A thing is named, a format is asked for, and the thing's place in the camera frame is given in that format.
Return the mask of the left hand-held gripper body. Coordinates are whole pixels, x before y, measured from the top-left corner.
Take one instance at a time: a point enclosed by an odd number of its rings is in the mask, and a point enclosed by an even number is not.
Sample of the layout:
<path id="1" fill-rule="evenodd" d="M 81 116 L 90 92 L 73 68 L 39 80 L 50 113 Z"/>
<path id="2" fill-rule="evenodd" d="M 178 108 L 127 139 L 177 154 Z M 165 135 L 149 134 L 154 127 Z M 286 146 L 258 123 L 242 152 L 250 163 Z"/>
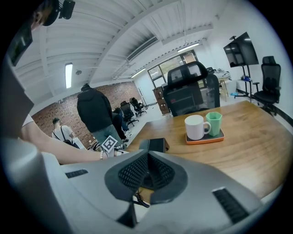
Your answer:
<path id="1" fill-rule="evenodd" d="M 101 145 L 101 158 L 115 157 L 115 148 L 123 150 L 123 145 L 119 144 L 112 136 L 108 136 L 107 139 Z"/>

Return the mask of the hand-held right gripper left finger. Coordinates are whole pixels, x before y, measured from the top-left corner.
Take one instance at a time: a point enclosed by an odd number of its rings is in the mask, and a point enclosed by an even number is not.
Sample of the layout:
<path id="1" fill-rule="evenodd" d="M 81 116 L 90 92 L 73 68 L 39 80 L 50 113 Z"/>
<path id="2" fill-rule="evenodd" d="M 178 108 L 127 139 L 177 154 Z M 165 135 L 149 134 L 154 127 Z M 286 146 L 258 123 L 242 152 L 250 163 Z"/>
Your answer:
<path id="1" fill-rule="evenodd" d="M 60 204 L 66 218 L 61 234 L 149 234 L 139 230 L 132 196 L 119 179 L 121 169 L 147 159 L 138 150 L 106 160 L 63 165 Z"/>

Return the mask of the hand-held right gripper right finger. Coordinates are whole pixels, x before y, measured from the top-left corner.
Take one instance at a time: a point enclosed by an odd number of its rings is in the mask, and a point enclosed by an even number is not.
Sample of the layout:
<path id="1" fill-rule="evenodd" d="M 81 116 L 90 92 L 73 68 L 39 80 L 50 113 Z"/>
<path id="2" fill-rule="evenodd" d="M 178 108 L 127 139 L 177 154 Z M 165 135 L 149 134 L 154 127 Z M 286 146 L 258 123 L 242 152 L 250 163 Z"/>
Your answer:
<path id="1" fill-rule="evenodd" d="M 263 213 L 260 199 L 219 169 L 165 153 L 149 155 L 171 167 L 173 180 L 151 195 L 139 232 L 242 234 Z"/>

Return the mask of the person's left forearm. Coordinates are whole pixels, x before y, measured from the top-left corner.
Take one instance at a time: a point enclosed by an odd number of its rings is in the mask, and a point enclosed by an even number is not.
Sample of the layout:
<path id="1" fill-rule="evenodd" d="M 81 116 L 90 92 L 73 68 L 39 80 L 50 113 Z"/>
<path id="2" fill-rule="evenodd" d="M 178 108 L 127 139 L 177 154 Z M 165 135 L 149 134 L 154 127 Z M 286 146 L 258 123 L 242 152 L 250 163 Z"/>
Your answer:
<path id="1" fill-rule="evenodd" d="M 98 160 L 101 154 L 86 149 L 77 149 L 64 142 L 53 139 L 46 135 L 34 122 L 30 115 L 27 115 L 21 129 L 20 138 L 23 141 L 34 144 L 40 152 L 53 154 L 60 164 L 85 163 Z"/>

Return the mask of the black mesh office chair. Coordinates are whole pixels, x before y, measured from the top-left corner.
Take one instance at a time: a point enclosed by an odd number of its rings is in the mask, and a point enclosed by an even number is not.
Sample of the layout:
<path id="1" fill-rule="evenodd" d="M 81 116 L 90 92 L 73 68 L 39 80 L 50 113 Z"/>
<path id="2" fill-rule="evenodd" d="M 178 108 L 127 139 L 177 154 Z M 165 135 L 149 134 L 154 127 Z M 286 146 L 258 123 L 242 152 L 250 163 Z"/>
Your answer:
<path id="1" fill-rule="evenodd" d="M 275 62 L 274 56 L 265 56 L 262 59 L 261 71 L 263 75 L 262 90 L 259 91 L 259 82 L 254 82 L 257 92 L 254 94 L 254 99 L 258 105 L 263 104 L 261 109 L 269 113 L 271 116 L 277 115 L 277 108 L 274 104 L 279 103 L 280 98 L 280 76 L 281 66 Z"/>
<path id="2" fill-rule="evenodd" d="M 138 122 L 139 120 L 137 119 L 134 119 L 133 116 L 134 116 L 134 113 L 133 111 L 131 110 L 131 107 L 130 107 L 130 103 L 126 102 L 126 101 L 123 101 L 121 104 L 120 104 L 120 108 L 123 112 L 123 115 L 124 115 L 124 121 L 125 123 L 127 124 L 127 126 L 129 126 L 130 124 L 132 124 L 132 126 L 134 126 L 134 122 Z"/>
<path id="3" fill-rule="evenodd" d="M 174 117 L 220 107 L 218 78 L 198 62 L 168 71 L 163 97 Z"/>
<path id="4" fill-rule="evenodd" d="M 130 98 L 130 104 L 133 106 L 135 110 L 135 115 L 138 117 L 141 116 L 142 113 L 146 113 L 146 110 L 144 109 L 144 106 L 138 102 L 138 100 L 134 97 Z"/>

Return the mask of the orange tray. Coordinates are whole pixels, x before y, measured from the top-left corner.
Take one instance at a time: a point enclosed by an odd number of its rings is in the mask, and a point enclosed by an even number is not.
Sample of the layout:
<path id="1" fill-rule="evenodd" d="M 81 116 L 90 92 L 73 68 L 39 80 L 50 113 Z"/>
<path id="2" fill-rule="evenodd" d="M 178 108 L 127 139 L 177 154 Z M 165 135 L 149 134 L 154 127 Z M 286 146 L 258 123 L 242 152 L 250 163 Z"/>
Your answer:
<path id="1" fill-rule="evenodd" d="M 188 145 L 215 143 L 215 142 L 223 141 L 224 138 L 225 138 L 225 135 L 221 129 L 217 136 L 211 136 L 210 134 L 205 134 L 204 137 L 201 138 L 200 140 L 192 140 L 187 136 L 187 134 L 185 134 L 186 143 Z"/>

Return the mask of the brown drawer cabinet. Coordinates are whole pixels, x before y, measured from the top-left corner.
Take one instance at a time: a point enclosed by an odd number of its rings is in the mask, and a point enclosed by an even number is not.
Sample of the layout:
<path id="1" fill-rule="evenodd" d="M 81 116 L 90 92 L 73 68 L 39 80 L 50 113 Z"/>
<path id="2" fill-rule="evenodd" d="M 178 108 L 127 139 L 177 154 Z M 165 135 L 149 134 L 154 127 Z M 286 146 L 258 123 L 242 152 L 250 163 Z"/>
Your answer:
<path id="1" fill-rule="evenodd" d="M 163 89 L 162 87 L 157 87 L 152 90 L 155 98 L 157 100 L 157 104 L 159 105 L 159 109 L 163 115 L 169 114 L 170 109 L 168 108 L 168 105 L 163 97 Z"/>

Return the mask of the white mug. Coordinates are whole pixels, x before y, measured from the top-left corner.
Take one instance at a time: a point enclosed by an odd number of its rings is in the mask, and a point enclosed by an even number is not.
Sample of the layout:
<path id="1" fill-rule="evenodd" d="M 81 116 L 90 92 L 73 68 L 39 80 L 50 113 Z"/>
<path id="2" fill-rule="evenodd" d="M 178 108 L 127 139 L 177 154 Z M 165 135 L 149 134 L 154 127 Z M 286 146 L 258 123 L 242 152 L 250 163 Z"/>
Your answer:
<path id="1" fill-rule="evenodd" d="M 200 115 L 188 116 L 184 122 L 187 137 L 194 141 L 202 139 L 212 128 L 211 124 L 205 122 L 204 118 Z"/>

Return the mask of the green hexagonal cup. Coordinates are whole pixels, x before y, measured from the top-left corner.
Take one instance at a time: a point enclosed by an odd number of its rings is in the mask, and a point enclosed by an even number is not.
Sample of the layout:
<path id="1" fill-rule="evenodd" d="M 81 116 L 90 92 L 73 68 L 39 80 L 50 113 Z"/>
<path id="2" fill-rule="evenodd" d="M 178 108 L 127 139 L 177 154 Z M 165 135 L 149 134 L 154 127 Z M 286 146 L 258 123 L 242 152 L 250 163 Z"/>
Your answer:
<path id="1" fill-rule="evenodd" d="M 222 114 L 218 112 L 209 112 L 206 115 L 206 120 L 211 125 L 211 130 L 209 134 L 211 136 L 217 136 L 220 133 L 222 124 Z"/>

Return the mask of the long ceiling light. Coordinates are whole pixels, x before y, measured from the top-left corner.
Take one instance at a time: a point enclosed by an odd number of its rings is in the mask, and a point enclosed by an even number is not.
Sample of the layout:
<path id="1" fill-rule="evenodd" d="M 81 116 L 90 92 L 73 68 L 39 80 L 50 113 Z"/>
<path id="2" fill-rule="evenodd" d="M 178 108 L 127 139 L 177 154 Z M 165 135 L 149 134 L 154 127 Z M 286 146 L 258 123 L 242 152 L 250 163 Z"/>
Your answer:
<path id="1" fill-rule="evenodd" d="M 134 75 L 132 75 L 131 78 L 133 79 L 134 77 L 136 77 L 137 75 L 139 75 L 140 73 L 142 73 L 144 70 L 146 70 L 146 68 L 143 68 L 142 70 L 138 71 L 137 73 L 135 73 Z"/>
<path id="2" fill-rule="evenodd" d="M 194 47 L 196 47 L 196 46 L 198 46 L 198 45 L 200 45 L 200 44 L 199 44 L 199 43 L 195 43 L 195 44 L 189 45 L 189 46 L 187 46 L 187 47 L 185 47 L 185 48 L 182 48 L 182 49 L 178 50 L 177 52 L 178 52 L 178 53 L 181 53 L 181 52 L 183 52 L 183 51 L 188 51 L 188 50 L 190 50 L 191 48 L 194 48 Z"/>
<path id="3" fill-rule="evenodd" d="M 65 65 L 65 86 L 67 89 L 71 88 L 72 68 L 72 63 L 68 63 Z"/>

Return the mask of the black framed window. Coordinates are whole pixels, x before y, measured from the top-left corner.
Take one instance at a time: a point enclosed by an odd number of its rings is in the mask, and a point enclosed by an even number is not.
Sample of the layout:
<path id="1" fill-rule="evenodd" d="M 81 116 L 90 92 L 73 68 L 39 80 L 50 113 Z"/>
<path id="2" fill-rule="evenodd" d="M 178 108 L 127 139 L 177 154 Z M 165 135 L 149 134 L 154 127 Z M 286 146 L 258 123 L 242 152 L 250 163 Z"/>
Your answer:
<path id="1" fill-rule="evenodd" d="M 177 55 L 173 58 L 170 58 L 159 65 L 149 69 L 147 72 L 152 80 L 154 88 L 158 88 L 161 85 L 167 83 L 168 81 L 168 72 L 172 69 L 175 69 L 181 65 L 197 61 L 197 55 L 194 50 Z"/>

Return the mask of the ceiling air conditioner vent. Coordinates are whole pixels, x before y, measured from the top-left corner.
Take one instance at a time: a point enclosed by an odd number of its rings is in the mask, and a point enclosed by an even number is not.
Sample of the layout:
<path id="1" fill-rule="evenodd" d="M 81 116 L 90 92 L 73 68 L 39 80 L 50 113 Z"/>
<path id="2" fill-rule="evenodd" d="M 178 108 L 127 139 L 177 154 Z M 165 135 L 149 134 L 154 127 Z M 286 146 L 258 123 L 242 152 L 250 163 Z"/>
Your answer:
<path id="1" fill-rule="evenodd" d="M 146 42 L 144 42 L 142 45 L 140 45 L 137 49 L 135 49 L 127 58 L 127 61 L 133 60 L 135 57 L 137 57 L 139 54 L 144 52 L 147 48 L 151 47 L 153 44 L 158 42 L 157 37 L 152 37 Z"/>

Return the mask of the light wooden table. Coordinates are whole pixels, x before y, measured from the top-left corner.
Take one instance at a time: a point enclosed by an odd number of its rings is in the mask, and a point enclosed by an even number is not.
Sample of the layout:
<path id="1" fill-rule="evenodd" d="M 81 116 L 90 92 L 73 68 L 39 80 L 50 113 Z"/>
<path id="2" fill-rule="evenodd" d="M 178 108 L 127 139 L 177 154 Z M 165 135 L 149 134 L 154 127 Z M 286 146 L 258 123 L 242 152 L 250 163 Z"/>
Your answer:
<path id="1" fill-rule="evenodd" d="M 227 101 L 227 98 L 229 97 L 229 94 L 228 94 L 226 81 L 231 79 L 231 75 L 230 75 L 230 73 L 228 71 L 225 71 L 225 70 L 223 70 L 221 68 L 218 68 L 216 70 L 215 74 L 216 74 L 216 76 L 218 78 L 219 86 L 222 88 L 220 93 L 223 94 L 225 101 Z"/>

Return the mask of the black television stand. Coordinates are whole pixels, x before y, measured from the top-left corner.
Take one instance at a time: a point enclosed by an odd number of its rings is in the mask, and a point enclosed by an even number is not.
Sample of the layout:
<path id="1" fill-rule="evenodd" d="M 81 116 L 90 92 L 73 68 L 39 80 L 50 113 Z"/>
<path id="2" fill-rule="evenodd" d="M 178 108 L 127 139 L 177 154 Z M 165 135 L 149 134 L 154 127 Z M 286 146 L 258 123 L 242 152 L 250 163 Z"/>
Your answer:
<path id="1" fill-rule="evenodd" d="M 252 95 L 252 79 L 250 76 L 250 68 L 249 65 L 243 65 L 242 71 L 243 71 L 243 76 L 240 78 L 242 82 L 244 82 L 245 85 L 245 91 L 241 91 L 240 94 L 234 95 L 234 99 L 237 97 L 248 97 L 250 103 L 252 102 L 253 95 Z"/>

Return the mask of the black television screen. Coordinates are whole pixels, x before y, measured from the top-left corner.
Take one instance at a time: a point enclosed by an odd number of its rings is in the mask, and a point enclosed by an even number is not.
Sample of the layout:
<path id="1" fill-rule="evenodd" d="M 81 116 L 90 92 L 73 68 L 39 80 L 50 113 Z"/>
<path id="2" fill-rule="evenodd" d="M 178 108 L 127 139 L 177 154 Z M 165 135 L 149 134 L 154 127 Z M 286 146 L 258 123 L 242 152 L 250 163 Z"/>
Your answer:
<path id="1" fill-rule="evenodd" d="M 223 49 L 231 68 L 259 64 L 254 46 L 247 32 L 233 39 Z"/>

